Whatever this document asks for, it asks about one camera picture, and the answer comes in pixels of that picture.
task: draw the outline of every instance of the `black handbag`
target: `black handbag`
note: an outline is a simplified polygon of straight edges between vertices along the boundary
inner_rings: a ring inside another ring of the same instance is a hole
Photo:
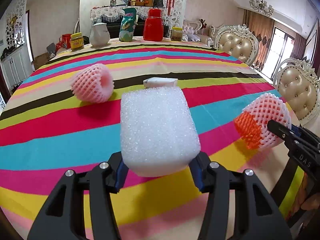
[[[163,0],[153,0],[153,7],[163,7]]]

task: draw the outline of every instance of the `striped tablecloth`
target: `striped tablecloth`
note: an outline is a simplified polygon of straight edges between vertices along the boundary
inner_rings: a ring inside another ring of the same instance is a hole
[[[69,78],[95,63],[112,71],[115,90],[108,102],[91,105],[73,96]],[[205,45],[113,39],[101,49],[87,45],[49,61],[23,82],[1,114],[0,206],[25,239],[67,169],[91,170],[120,151],[121,95],[142,89],[142,81],[153,76],[179,79],[202,151],[229,170],[252,168],[283,215],[288,213],[302,170],[288,162],[283,144],[266,152],[247,150],[232,122],[262,93],[280,96],[271,85],[246,64]],[[111,199],[124,240],[196,239],[207,195],[199,193],[188,169],[160,178],[129,171],[124,188]],[[86,233],[92,239],[89,195],[84,204]]]

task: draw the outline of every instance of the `metal screw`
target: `metal screw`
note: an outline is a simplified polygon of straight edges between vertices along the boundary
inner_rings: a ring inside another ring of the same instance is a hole
[[[250,169],[247,169],[244,171],[244,173],[247,175],[247,176],[252,176],[254,173],[253,173],[253,170],[250,170]]]
[[[100,163],[99,167],[104,170],[109,167],[109,163],[106,163],[106,162]]]
[[[65,175],[66,175],[67,177],[71,177],[73,174],[74,174],[74,171],[73,171],[73,170],[67,170],[66,173],[65,173]]]
[[[218,168],[218,167],[219,167],[219,163],[216,163],[216,162],[210,162],[209,166],[210,166],[210,168],[212,168],[212,169],[216,169],[216,168]]]

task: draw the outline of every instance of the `red thermos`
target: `red thermos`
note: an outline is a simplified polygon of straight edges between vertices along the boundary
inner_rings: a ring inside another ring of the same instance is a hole
[[[143,39],[145,41],[162,41],[163,20],[162,11],[152,8],[148,12],[148,18],[144,23]]]

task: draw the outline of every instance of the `blue stripe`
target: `blue stripe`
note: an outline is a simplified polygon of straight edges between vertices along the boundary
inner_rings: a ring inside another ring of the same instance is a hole
[[[92,59],[86,59],[70,64],[63,65],[61,67],[57,67],[51,70],[48,70],[46,72],[40,73],[35,76],[31,76],[28,79],[24,81],[24,83],[29,83],[35,80],[38,80],[42,77],[46,77],[48,75],[67,70],[72,69],[75,67],[79,67],[82,65],[88,65],[88,64],[95,64],[98,61],[103,60],[115,60],[115,59],[125,59],[125,58],[136,58],[136,57],[148,57],[148,56],[154,56],[154,55],[166,55],[166,56],[179,56],[183,59],[187,59],[188,57],[207,57],[207,58],[217,58],[217,59],[227,59],[230,61],[237,61],[234,57],[226,57],[226,56],[217,56],[213,54],[204,54],[204,53],[191,53],[191,52],[177,52],[177,51],[165,51],[165,50],[158,50],[158,51],[149,51],[149,52],[135,52],[135,53],[127,53],[127,54],[114,54],[114,55],[106,55],[103,57],[96,57]]]
[[[276,90],[267,91],[280,96]],[[190,108],[198,134],[231,122],[265,92]],[[34,139],[0,147],[0,169],[43,170],[82,166],[108,160],[121,150],[120,124]]]

